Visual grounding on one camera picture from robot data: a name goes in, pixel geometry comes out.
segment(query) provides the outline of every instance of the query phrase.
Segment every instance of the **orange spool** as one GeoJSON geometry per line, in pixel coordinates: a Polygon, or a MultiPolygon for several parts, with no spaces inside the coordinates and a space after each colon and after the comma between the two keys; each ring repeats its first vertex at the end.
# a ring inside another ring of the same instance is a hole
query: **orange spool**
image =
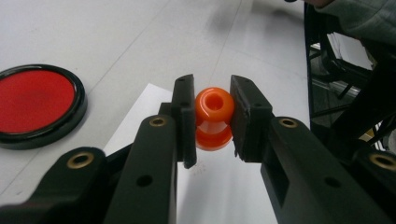
{"type": "Polygon", "coordinates": [[[233,97],[227,91],[211,87],[195,99],[196,145],[214,151],[225,147],[233,137],[230,120],[233,116],[233,97]]]}

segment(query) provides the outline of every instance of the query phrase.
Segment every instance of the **red circular lid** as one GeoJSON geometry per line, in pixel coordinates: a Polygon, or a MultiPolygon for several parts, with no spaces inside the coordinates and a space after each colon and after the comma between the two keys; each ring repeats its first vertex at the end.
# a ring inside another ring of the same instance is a hole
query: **red circular lid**
{"type": "Polygon", "coordinates": [[[28,133],[64,115],[73,104],[74,85],[47,70],[22,71],[0,79],[0,132],[28,133]]]}

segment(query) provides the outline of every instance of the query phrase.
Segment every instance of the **table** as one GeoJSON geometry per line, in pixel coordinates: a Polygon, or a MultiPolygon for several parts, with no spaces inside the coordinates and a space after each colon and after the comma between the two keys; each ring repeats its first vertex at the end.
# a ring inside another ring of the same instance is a hole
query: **table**
{"type": "MultiPolygon", "coordinates": [[[[197,93],[228,90],[231,75],[247,77],[276,116],[308,126],[303,2],[5,0],[0,21],[1,71],[60,66],[81,79],[89,101],[84,120],[63,139],[0,149],[0,205],[26,200],[65,152],[104,148],[149,83],[171,91],[177,77],[194,74],[197,93]]],[[[179,165],[190,198],[178,200],[177,223],[276,223],[260,165],[242,163],[229,147],[198,151],[198,168],[179,165]]]]}

